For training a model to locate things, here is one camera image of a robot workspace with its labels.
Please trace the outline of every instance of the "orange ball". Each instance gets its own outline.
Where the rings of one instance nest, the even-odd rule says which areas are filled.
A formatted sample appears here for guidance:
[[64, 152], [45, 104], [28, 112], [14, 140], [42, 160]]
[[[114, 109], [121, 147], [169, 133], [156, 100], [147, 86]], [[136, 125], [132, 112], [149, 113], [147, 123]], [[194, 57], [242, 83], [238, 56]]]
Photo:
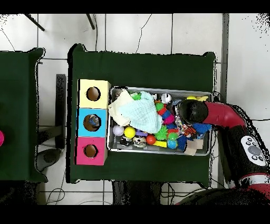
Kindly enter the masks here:
[[146, 137], [146, 142], [149, 145], [153, 145], [156, 142], [156, 138], [153, 135], [148, 135]]

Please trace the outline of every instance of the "light blue towel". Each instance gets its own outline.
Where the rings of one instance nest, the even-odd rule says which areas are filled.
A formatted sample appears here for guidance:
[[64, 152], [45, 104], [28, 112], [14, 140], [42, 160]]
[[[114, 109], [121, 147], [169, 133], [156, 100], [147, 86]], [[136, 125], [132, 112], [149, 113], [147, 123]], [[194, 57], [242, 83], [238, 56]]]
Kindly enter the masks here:
[[161, 129], [162, 117], [158, 115], [153, 97], [141, 92], [141, 99], [119, 107], [119, 112], [130, 119], [130, 126], [155, 134]]

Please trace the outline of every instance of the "green table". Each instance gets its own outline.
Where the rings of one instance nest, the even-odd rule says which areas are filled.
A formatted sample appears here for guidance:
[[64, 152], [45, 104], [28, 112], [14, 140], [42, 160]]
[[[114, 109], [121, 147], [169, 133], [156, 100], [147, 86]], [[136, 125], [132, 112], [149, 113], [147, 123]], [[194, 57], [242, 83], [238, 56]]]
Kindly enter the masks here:
[[0, 52], [0, 180], [46, 182], [35, 168], [37, 88], [35, 68], [44, 49]]
[[104, 166], [74, 165], [76, 99], [78, 79], [107, 80], [113, 86], [192, 91], [213, 90], [215, 55], [124, 54], [86, 52], [75, 44], [68, 53], [69, 84], [67, 110], [67, 181], [140, 180], [200, 182], [209, 185], [209, 155], [177, 156], [108, 152]]

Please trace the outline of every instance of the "pink box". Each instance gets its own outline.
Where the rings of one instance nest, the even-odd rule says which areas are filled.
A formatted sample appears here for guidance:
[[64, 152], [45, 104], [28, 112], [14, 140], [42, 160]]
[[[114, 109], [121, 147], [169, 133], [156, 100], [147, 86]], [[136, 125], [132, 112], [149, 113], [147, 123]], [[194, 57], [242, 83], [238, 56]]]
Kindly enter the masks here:
[[[84, 148], [87, 145], [94, 145], [98, 152], [95, 157], [87, 157]], [[107, 147], [105, 137], [78, 137], [77, 157], [75, 158], [77, 165], [97, 165], [102, 166], [107, 158]]]

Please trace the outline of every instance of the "shape sorter box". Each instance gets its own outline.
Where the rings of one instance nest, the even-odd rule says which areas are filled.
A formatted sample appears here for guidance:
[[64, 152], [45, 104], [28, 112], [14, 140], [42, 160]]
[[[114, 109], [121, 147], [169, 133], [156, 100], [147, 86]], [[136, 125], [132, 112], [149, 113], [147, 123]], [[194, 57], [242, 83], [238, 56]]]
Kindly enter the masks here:
[[[79, 79], [78, 89], [80, 91], [79, 107], [107, 109], [111, 84], [104, 80]], [[98, 95], [94, 100], [89, 98], [89, 92]]]
[[[92, 145], [96, 148], [95, 157], [87, 157], [85, 148]], [[76, 149], [76, 165], [102, 166], [107, 158], [106, 138], [103, 137], [78, 137]]]
[[[78, 137], [106, 137], [108, 110], [79, 108]], [[97, 130], [89, 131], [84, 127], [85, 118], [89, 115], [96, 115], [99, 118], [100, 127]]]

